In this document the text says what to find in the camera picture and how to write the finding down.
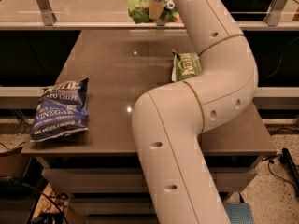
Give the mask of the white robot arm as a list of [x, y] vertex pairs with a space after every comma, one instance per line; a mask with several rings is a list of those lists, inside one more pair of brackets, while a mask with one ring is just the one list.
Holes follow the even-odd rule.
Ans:
[[230, 224], [199, 134], [234, 119], [258, 85], [247, 39], [221, 0], [174, 0], [203, 72], [135, 103], [137, 154], [160, 224]]

